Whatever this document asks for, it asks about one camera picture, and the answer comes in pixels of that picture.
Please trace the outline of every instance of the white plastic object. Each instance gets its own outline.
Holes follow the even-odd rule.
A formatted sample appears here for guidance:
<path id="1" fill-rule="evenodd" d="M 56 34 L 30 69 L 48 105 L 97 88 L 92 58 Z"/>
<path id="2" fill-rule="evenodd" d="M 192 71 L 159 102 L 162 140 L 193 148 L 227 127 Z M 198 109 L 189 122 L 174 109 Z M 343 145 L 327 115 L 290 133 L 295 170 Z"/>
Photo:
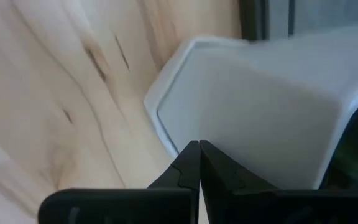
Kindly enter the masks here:
<path id="1" fill-rule="evenodd" d="M 191 40 L 144 103 L 172 156 L 205 139 L 281 189 L 317 189 L 358 108 L 358 26 L 252 45 Z"/>

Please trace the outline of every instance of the wood grain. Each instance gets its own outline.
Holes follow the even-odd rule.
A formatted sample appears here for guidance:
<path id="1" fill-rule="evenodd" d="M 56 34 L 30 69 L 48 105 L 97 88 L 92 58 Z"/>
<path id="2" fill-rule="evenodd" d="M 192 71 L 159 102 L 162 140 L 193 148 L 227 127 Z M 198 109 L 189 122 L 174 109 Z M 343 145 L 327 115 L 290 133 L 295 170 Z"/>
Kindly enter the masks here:
<path id="1" fill-rule="evenodd" d="M 157 178 L 173 158 L 144 96 L 183 39 L 239 37 L 237 10 L 237 0 L 0 0 L 6 217 L 33 222 L 58 189 Z"/>

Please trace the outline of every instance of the white edge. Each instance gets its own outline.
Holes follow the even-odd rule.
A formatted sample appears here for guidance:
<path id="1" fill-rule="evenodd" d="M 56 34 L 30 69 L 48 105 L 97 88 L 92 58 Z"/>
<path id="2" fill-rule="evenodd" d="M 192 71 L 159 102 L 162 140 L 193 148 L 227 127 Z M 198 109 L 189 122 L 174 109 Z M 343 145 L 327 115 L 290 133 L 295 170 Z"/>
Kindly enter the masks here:
<path id="1" fill-rule="evenodd" d="M 168 133 L 163 127 L 157 112 L 161 102 L 164 99 L 164 96 L 169 92 L 172 83 L 175 81 L 175 77 L 184 65 L 186 58 L 189 56 L 191 50 L 197 45 L 200 46 L 200 44 L 202 44 L 204 47 L 239 47 L 244 46 L 244 44 L 247 43 L 248 42 L 246 40 L 236 40 L 212 36 L 188 39 L 180 44 L 179 48 L 162 68 L 160 75 L 156 81 L 154 81 L 145 96 L 144 105 L 152 120 L 158 137 L 172 157 L 176 157 L 179 152 L 177 151 L 175 145 L 172 143 Z"/>

